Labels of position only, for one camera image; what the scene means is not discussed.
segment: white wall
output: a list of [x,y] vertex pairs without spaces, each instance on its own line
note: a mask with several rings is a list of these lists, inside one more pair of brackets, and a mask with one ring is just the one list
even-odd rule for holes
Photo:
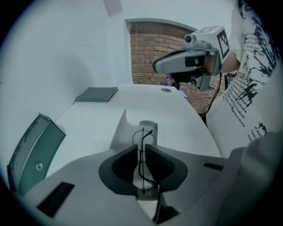
[[114,82],[103,0],[36,1],[0,55],[0,171],[38,112],[56,121],[90,86]]
[[223,25],[231,32],[234,0],[121,0],[126,20],[159,19],[201,29]]

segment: white t-shirt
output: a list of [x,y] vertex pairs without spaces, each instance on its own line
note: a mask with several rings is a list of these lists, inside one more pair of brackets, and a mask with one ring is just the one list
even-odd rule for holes
[[283,125],[283,67],[276,45],[244,1],[235,5],[231,23],[229,46],[241,65],[207,113],[207,127],[226,158],[234,148]]

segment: white table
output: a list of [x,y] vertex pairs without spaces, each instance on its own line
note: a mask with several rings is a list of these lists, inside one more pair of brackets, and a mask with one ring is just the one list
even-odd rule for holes
[[122,113],[132,124],[158,123],[157,145],[178,151],[220,157],[207,127],[174,87],[120,85],[109,102],[76,102],[56,122],[66,133],[47,176],[69,162],[109,149]]

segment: gray notebook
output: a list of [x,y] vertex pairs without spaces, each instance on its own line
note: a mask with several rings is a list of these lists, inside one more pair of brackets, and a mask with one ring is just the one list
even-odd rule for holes
[[77,96],[76,102],[107,102],[116,93],[118,87],[89,87],[81,95]]

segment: brick wall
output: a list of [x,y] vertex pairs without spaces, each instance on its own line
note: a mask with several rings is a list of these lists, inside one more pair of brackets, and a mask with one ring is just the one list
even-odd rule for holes
[[[184,36],[192,31],[165,23],[136,22],[131,24],[131,59],[132,78],[134,84],[162,85],[166,75],[155,73],[152,63],[160,57],[177,49],[181,49]],[[191,83],[181,83],[180,90],[198,113],[204,113],[210,104],[219,84],[219,76],[212,77],[212,91],[200,92]],[[224,75],[220,85],[219,95],[225,90]]]

